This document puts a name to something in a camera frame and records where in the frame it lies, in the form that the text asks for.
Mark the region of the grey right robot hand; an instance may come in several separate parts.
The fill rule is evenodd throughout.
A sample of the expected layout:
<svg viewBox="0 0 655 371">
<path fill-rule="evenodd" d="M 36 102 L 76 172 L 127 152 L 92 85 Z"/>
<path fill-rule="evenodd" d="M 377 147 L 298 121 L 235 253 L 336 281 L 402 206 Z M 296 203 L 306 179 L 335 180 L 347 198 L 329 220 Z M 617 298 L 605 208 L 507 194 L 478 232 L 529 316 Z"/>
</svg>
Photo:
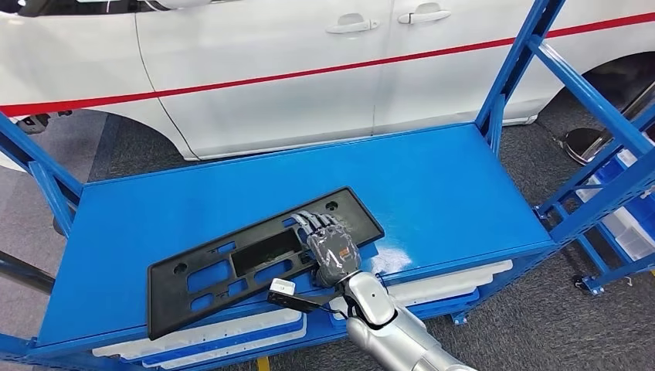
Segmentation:
<svg viewBox="0 0 655 371">
<path fill-rule="evenodd" d="M 301 210 L 290 216 L 303 230 L 301 240 L 317 261 L 314 284 L 322 288 L 337 285 L 360 271 L 361 256 L 347 228 L 329 213 Z"/>
</svg>

